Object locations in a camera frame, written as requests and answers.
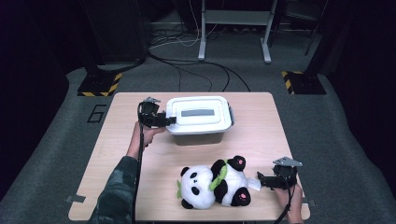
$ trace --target white tag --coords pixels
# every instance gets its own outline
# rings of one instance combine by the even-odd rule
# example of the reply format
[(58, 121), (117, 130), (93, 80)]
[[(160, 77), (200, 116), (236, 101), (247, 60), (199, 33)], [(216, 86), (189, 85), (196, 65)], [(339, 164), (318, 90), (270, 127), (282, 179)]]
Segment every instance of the white tag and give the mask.
[(253, 188), (258, 191), (260, 191), (260, 189), (262, 188), (262, 182), (260, 182), (260, 180), (255, 178), (248, 177), (247, 184), (250, 188)]

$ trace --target white desk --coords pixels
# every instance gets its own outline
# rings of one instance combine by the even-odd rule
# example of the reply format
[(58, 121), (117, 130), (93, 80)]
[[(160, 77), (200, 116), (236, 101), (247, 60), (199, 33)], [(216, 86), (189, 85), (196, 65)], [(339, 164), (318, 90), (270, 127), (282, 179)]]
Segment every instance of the white desk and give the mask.
[[(84, 203), (74, 202), (71, 220), (88, 220), (97, 198), (120, 158), (125, 155), (137, 121), (136, 110), (148, 96), (161, 100), (160, 110), (175, 97), (220, 95), (233, 108), (235, 125), (224, 134), (219, 144), (179, 147), (173, 136), (157, 134), (143, 153), (140, 186), (136, 201), (137, 221), (256, 221), (276, 220), (282, 213), (275, 193), (268, 188), (249, 188), (251, 203), (245, 207), (214, 204), (208, 210), (185, 209), (177, 198), (177, 180), (185, 166), (211, 165), (218, 159), (235, 155), (247, 160), (245, 174), (256, 177), (257, 171), (273, 175), (273, 161), (291, 158), (274, 99), (266, 92), (128, 92), (114, 96), (102, 131), (93, 149), (77, 195)], [(307, 204), (303, 219), (310, 216)]]
[(262, 55), (265, 63), (271, 63), (270, 51), (268, 49), (268, 36), (275, 15), (277, 0), (273, 0), (270, 11), (234, 11), (234, 10), (206, 10), (205, 1), (202, 0), (202, 37), (199, 48), (198, 60), (205, 59), (206, 50), (206, 24), (245, 24), (245, 25), (265, 25), (264, 38), (260, 38), (262, 44)]

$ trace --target dark green sleeve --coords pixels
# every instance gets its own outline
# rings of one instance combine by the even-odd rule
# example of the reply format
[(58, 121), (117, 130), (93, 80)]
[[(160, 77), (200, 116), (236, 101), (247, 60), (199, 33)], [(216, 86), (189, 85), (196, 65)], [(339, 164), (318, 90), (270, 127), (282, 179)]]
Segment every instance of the dark green sleeve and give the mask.
[(88, 223), (132, 223), (137, 160), (124, 156), (107, 180)]

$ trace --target hand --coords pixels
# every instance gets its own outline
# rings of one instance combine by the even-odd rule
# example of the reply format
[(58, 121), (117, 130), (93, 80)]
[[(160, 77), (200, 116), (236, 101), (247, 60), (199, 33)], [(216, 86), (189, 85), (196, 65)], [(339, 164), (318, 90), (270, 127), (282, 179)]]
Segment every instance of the hand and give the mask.
[[(282, 208), (286, 207), (289, 202), (289, 193), (286, 189), (274, 189), (277, 200)], [(296, 184), (290, 188), (290, 193), (293, 195), (290, 203), (290, 210), (287, 214), (289, 223), (304, 223), (301, 217), (301, 208), (303, 206), (303, 190), (300, 185)]]
[[(165, 132), (164, 127), (149, 128), (143, 125), (143, 135), (144, 135), (143, 149), (146, 146), (148, 146), (150, 143), (152, 143), (152, 139), (154, 138), (155, 134), (163, 133), (163, 132)], [(134, 124), (134, 132), (132, 134), (131, 143), (129, 145), (128, 152), (126, 153), (126, 155), (138, 159), (139, 147), (140, 147), (140, 125), (139, 122), (137, 121)]]

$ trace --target panda plush toy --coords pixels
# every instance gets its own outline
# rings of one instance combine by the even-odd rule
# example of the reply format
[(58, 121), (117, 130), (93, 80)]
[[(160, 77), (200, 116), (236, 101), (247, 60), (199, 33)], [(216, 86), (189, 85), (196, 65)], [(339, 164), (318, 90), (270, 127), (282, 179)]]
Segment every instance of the panda plush toy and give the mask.
[(248, 181), (244, 174), (246, 160), (235, 156), (218, 160), (209, 168), (206, 165), (184, 167), (178, 197), (187, 209), (208, 209), (214, 202), (224, 206), (250, 204)]

